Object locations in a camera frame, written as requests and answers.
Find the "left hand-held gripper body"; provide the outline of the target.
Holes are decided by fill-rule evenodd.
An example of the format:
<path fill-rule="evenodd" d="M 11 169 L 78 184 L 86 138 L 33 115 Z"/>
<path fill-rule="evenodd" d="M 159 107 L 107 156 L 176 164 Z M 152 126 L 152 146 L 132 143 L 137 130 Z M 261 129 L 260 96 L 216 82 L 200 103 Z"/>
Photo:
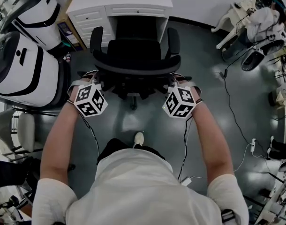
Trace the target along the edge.
<path fill-rule="evenodd" d="M 92 77 L 89 81 L 75 80 L 68 89 L 68 95 L 77 88 L 74 100 L 69 99 L 68 103 L 72 104 L 79 113 L 85 117 L 101 115 L 107 108 L 108 103 L 101 93 L 101 84 Z"/>

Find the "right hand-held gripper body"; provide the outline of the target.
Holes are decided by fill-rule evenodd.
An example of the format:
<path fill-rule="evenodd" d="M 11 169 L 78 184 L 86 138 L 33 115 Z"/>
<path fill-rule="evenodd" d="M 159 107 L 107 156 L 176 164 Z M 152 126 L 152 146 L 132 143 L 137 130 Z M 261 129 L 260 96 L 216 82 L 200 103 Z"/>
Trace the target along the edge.
<path fill-rule="evenodd" d="M 193 81 L 177 81 L 175 78 L 172 85 L 168 87 L 168 97 L 164 102 L 162 109 L 170 118 L 185 119 L 190 115 L 193 109 L 202 102 L 202 99 L 195 99 L 191 88 L 195 88 L 198 95 L 200 89 Z"/>

